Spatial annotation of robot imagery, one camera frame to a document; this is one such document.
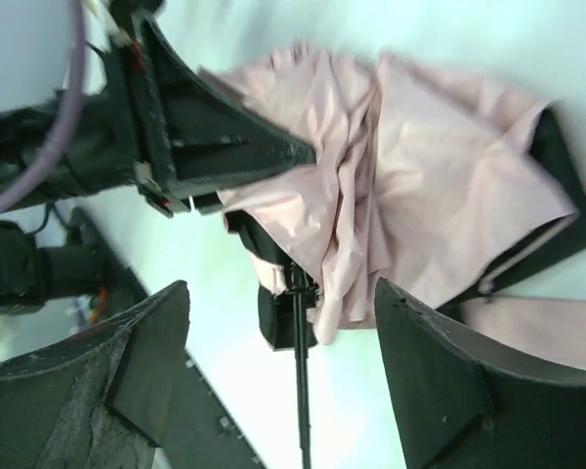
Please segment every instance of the cloth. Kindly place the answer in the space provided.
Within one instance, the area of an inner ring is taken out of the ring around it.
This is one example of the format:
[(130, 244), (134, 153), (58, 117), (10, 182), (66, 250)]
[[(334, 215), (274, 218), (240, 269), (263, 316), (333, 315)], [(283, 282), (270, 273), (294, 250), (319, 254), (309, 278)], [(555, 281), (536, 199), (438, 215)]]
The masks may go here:
[[(317, 282), (319, 343), (375, 325), (379, 277), (437, 308), (474, 284), (490, 290), (576, 216), (527, 154), (546, 103), (489, 77), (297, 43), (216, 81), (316, 149), (316, 165), (218, 196)], [(261, 285), (276, 292), (282, 269), (264, 267)]]

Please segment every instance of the purple cable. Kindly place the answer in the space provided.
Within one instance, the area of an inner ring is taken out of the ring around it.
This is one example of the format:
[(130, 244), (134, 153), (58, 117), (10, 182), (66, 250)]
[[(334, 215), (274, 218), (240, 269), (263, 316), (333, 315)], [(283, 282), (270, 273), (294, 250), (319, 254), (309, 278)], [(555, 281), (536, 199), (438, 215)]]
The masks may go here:
[(0, 193), (0, 213), (6, 212), (41, 184), (62, 158), (73, 138), (83, 106), (85, 79), (85, 15), (82, 0), (70, 0), (74, 47), (69, 63), (69, 84), (61, 100), (59, 112), (37, 157), (13, 183)]

